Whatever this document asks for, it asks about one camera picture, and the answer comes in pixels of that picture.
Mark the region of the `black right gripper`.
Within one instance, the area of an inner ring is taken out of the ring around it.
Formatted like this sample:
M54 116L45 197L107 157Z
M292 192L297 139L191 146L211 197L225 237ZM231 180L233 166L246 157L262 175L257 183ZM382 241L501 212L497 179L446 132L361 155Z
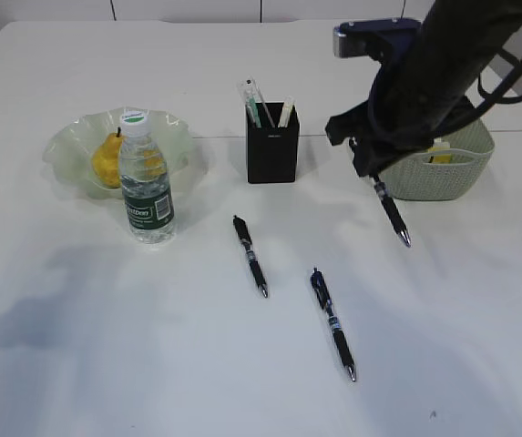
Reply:
M428 147L479 73L522 26L522 1L436 1L400 59L385 62L361 105L331 117L334 146L374 146L381 172Z

